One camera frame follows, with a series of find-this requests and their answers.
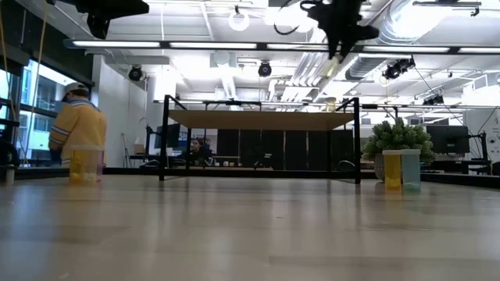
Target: yellow jacket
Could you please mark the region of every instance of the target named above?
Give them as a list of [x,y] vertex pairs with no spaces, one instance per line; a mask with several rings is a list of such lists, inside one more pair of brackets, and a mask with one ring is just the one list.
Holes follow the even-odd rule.
[[51,129],[48,146],[61,150],[63,165],[71,160],[74,145],[87,145],[105,148],[106,118],[91,102],[70,101],[62,107]]

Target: potted plant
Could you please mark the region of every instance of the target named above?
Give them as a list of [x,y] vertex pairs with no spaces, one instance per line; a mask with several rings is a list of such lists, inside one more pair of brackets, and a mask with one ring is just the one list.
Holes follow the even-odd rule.
[[384,180],[384,150],[420,149],[420,160],[431,162],[434,160],[430,135],[423,130],[423,126],[405,126],[402,118],[396,119],[391,126],[383,121],[373,127],[373,136],[363,148],[363,157],[375,161],[375,174],[379,180]]

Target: person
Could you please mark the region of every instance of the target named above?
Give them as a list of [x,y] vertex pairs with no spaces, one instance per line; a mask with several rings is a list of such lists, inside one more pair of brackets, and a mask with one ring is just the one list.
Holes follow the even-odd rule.
[[66,86],[62,101],[67,104],[55,119],[48,146],[52,161],[69,166],[72,147],[76,145],[99,147],[104,151],[106,117],[90,101],[90,91],[82,83]]
[[205,160],[206,165],[210,165],[209,161],[212,157],[212,151],[209,148],[204,146],[204,141],[202,138],[196,138],[192,142],[192,149],[188,153],[184,152],[180,155],[180,158],[193,163],[194,165],[203,165],[203,161]]

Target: green plant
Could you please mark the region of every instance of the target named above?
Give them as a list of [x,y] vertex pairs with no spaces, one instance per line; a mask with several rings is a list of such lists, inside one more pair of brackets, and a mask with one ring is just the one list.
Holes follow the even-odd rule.
[[423,130],[423,126],[405,126],[403,119],[396,119],[391,126],[383,121],[373,127],[373,136],[363,148],[363,157],[373,160],[383,150],[420,149],[420,159],[425,162],[434,160],[430,135]]

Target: black monitor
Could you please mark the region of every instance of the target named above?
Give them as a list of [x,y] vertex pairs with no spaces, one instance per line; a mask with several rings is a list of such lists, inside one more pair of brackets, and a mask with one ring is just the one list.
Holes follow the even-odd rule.
[[[168,127],[168,135],[166,139],[166,145],[169,148],[177,148],[179,147],[179,134],[180,134],[180,124],[172,124],[169,125]],[[156,128],[156,133],[159,135],[156,135],[155,138],[155,148],[161,148],[162,147],[162,137],[161,137],[161,132],[163,128],[161,126],[158,126]]]
[[466,126],[426,126],[434,153],[464,154],[470,152],[469,129]]

